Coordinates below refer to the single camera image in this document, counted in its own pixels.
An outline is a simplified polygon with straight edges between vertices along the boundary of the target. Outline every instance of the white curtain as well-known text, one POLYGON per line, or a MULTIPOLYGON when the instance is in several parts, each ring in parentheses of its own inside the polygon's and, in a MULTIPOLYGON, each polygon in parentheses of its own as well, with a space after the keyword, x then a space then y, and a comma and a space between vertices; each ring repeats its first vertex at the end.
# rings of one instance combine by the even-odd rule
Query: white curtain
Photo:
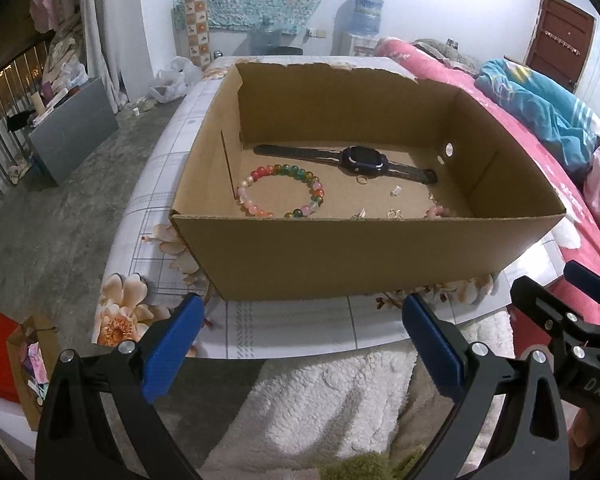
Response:
POLYGON ((120 90, 120 69, 114 28, 114 0, 80 0, 84 43, 87 51, 87 72, 100 77, 114 113, 126 104, 126 94, 120 90))

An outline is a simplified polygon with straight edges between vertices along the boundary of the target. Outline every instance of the human hand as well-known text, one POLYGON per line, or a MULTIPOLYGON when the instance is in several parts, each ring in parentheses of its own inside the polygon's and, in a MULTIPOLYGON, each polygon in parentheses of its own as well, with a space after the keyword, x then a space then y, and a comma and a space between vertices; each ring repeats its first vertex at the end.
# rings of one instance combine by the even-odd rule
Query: human hand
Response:
POLYGON ((591 418, 587 410, 581 408, 569 430, 569 468, 576 471, 584 462, 591 436, 591 418))

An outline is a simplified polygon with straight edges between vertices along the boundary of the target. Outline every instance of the brown door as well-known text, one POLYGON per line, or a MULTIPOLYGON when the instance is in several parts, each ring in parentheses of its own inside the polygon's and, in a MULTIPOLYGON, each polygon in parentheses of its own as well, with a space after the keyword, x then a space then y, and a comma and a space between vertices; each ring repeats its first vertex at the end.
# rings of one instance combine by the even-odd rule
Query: brown door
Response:
POLYGON ((593 16, 569 2, 542 0, 526 65, 573 92, 587 59, 593 27, 593 16))

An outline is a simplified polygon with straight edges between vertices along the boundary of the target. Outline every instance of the black watch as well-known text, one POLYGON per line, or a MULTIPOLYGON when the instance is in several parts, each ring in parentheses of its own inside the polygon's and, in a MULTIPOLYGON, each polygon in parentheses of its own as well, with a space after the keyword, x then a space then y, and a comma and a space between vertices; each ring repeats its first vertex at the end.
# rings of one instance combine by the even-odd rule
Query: black watch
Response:
POLYGON ((421 170, 405 164, 390 162, 386 155, 365 148, 364 146, 351 146, 341 152, 330 150, 315 150, 313 148, 291 148, 288 146, 274 146, 273 144, 258 144, 254 147, 256 155, 283 156, 285 158, 298 158, 312 160, 325 164, 341 166, 353 173, 365 176, 390 175, 413 180, 421 184, 435 184, 438 176, 433 170, 421 170))

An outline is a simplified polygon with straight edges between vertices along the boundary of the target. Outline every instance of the blue gripper pad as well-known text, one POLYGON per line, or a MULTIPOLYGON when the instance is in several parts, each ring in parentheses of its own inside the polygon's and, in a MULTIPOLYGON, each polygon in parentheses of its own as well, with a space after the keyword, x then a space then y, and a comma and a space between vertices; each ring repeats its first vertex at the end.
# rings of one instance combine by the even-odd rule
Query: blue gripper pad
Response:
POLYGON ((600 304, 600 276, 571 260, 564 264, 564 279, 600 304))
POLYGON ((464 368, 436 323, 411 294, 402 304, 402 324, 409 333, 440 395, 459 402, 464 397, 464 368))
POLYGON ((149 404, 169 391, 187 351, 198 336, 205 322, 202 298, 194 295, 187 298, 170 321, 163 338, 144 362, 140 388, 149 404))

